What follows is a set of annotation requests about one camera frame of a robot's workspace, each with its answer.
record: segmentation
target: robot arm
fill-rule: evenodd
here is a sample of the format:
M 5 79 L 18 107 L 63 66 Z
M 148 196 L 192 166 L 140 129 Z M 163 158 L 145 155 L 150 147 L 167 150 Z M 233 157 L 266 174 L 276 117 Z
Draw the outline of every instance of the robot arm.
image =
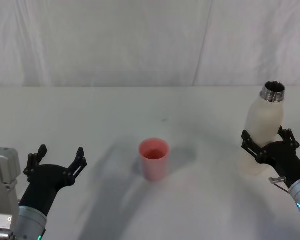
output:
M 20 172 L 17 151 L 0 147 L 0 240 L 9 239 L 10 229 L 17 223 L 19 205 L 15 187 Z
M 40 165 L 47 152 L 46 146 L 41 145 L 38 153 L 29 154 L 23 172 L 30 184 L 18 204 L 15 190 L 20 174 L 18 153 L 12 148 L 0 148 L 0 240 L 42 239 L 58 191 L 74 185 L 87 166 L 82 147 L 68 168 Z
M 241 136 L 242 148 L 253 156 L 257 163 L 268 164 L 274 168 L 279 177 L 270 177 L 269 181 L 290 194 L 300 211 L 300 159 L 296 155 L 296 149 L 300 147 L 300 144 L 296 141 L 291 129 L 286 130 L 280 127 L 278 134 L 282 141 L 259 147 L 244 130 Z M 278 186 L 279 182 L 285 183 L 289 191 Z

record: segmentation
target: white table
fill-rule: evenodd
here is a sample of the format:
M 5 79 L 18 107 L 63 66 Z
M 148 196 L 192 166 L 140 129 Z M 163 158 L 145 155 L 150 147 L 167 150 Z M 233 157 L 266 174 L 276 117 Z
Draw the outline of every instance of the white table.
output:
M 88 162 L 57 195 L 46 240 L 300 240 L 293 199 L 271 168 L 240 172 L 236 159 L 260 87 L 0 88 L 0 147 L 68 167 Z M 288 87 L 283 126 L 300 142 L 300 87 Z M 167 140 L 170 175 L 148 183 L 135 162 L 148 137 Z M 27 188 L 18 178 L 21 197 Z

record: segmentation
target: white bottle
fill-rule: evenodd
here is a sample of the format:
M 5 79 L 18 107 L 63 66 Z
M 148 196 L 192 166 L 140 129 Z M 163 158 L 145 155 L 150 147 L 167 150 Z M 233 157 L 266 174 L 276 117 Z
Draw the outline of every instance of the white bottle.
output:
M 261 148 L 273 142 L 278 134 L 284 117 L 284 96 L 285 86 L 276 81 L 269 81 L 250 107 L 244 129 Z M 241 167 L 250 174 L 259 175 L 268 167 L 267 164 L 257 163 L 247 152 L 240 158 Z

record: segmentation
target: white backdrop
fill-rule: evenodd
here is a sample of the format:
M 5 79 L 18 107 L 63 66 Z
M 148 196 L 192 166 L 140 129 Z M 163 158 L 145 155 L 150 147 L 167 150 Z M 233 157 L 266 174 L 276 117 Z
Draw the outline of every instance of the white backdrop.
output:
M 0 0 L 0 86 L 300 85 L 300 0 Z

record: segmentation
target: metal clip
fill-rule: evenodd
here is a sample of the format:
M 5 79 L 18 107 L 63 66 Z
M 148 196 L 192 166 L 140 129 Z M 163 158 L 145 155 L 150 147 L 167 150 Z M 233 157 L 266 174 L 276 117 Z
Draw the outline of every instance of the metal clip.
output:
M 271 184 L 275 185 L 277 188 L 281 189 L 282 191 L 286 192 L 287 194 L 290 194 L 287 190 L 285 190 L 283 187 L 279 186 L 278 183 L 285 183 L 287 181 L 287 178 L 285 176 L 273 178 L 269 177 L 269 181 Z

